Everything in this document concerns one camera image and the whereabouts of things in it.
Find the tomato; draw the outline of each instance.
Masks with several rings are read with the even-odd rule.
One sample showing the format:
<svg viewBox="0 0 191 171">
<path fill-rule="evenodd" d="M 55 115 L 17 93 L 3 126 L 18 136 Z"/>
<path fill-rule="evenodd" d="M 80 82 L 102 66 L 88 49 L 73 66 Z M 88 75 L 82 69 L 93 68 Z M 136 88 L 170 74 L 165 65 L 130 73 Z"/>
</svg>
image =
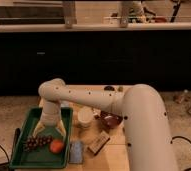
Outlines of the tomato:
<svg viewBox="0 0 191 171">
<path fill-rule="evenodd" d="M 64 142 L 60 139 L 54 139 L 50 143 L 50 151 L 54 154 L 60 153 L 64 149 Z"/>
</svg>

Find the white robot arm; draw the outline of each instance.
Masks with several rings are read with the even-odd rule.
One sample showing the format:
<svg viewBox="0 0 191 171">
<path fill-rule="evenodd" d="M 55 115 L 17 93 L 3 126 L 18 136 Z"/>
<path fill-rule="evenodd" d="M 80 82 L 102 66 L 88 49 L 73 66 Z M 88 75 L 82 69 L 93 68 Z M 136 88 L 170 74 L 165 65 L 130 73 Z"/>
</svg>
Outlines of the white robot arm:
<svg viewBox="0 0 191 171">
<path fill-rule="evenodd" d="M 63 80 L 54 79 L 41 84 L 39 94 L 44 105 L 38 125 L 57 125 L 65 134 L 61 119 L 56 118 L 62 100 L 123 116 L 130 170 L 178 171 L 166 109 L 152 87 L 134 85 L 125 93 L 75 90 L 65 86 Z M 47 121 L 50 116 L 53 122 Z"/>
</svg>

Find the dark cabinet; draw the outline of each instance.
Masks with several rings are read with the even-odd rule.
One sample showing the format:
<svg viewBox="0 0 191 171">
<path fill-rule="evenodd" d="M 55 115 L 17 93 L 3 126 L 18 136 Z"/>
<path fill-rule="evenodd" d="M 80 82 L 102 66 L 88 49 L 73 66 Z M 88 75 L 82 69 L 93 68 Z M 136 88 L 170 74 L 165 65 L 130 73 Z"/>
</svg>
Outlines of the dark cabinet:
<svg viewBox="0 0 191 171">
<path fill-rule="evenodd" d="M 191 89 L 191 30 L 0 33 L 0 95 L 43 81 Z"/>
</svg>

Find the grapes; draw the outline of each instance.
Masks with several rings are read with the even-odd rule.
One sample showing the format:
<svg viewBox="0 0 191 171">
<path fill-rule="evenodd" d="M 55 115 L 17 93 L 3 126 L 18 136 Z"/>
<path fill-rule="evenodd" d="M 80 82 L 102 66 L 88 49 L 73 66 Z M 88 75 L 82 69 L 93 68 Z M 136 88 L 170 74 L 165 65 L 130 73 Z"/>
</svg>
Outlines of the grapes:
<svg viewBox="0 0 191 171">
<path fill-rule="evenodd" d="M 43 147 L 46 144 L 51 143 L 53 137 L 49 136 L 36 136 L 36 137 L 28 137 L 27 140 L 24 142 L 24 151 L 32 151 L 37 147 Z"/>
</svg>

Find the cup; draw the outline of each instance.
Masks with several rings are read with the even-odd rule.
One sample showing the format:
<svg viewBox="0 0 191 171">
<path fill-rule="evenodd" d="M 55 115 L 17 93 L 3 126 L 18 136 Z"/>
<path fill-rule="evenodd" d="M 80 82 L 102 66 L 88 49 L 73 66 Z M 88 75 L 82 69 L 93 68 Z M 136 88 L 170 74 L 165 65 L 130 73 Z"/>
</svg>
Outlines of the cup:
<svg viewBox="0 0 191 171">
<path fill-rule="evenodd" d="M 89 107 L 82 107 L 78 112 L 78 122 L 83 128 L 88 128 L 93 120 L 93 111 Z"/>
</svg>

